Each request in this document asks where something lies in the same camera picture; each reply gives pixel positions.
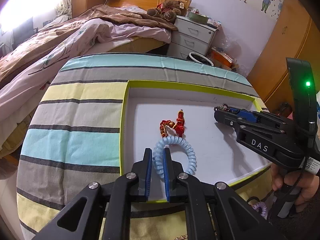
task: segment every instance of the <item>brown blanket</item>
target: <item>brown blanket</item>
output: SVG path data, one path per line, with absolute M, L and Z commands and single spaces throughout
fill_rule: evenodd
M 67 37 L 76 32 L 85 22 L 93 18 L 112 22 L 113 24 L 135 24 L 137 26 L 158 27 L 177 30 L 177 27 L 161 18 L 144 13 L 132 13 L 108 5 L 97 5 L 79 17 L 46 28 L 20 44 L 13 52 L 0 60 L 0 89 L 15 76 L 37 60 L 46 56 Z

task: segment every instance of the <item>teddy bear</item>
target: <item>teddy bear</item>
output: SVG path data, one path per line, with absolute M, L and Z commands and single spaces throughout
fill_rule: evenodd
M 181 15 L 180 3 L 182 2 L 179 0 L 165 0 L 156 8 L 149 9 L 147 14 L 174 23 L 177 15 Z

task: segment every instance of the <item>sunlight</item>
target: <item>sunlight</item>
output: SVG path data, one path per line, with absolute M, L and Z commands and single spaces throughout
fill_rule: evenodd
M 31 17 L 55 8 L 60 0 L 9 0 L 0 12 L 2 31 L 16 28 Z

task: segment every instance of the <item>blue coiled hair tie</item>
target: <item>blue coiled hair tie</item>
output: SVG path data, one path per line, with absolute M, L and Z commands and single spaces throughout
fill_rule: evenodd
M 153 150 L 153 165 L 156 169 L 157 174 L 159 174 L 160 178 L 164 178 L 162 163 L 163 150 L 166 145 L 170 144 L 180 145 L 185 150 L 189 158 L 188 168 L 185 172 L 190 175 L 194 175 L 197 167 L 197 161 L 196 153 L 193 151 L 193 148 L 185 139 L 182 139 L 182 137 L 169 135 L 167 137 L 161 138 Z

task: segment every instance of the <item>human hand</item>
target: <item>human hand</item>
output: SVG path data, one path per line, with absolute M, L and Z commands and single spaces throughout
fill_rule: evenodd
M 300 175 L 301 171 L 292 171 L 284 176 L 279 174 L 280 167 L 276 164 L 271 164 L 271 177 L 272 177 L 272 189 L 274 191 L 281 189 L 283 183 L 292 186 Z M 308 201 L 314 196 L 319 187 L 319 177 L 304 171 L 302 178 L 297 184 L 301 187 L 300 194 L 294 204 L 296 205 L 296 211 L 301 212 L 307 205 Z

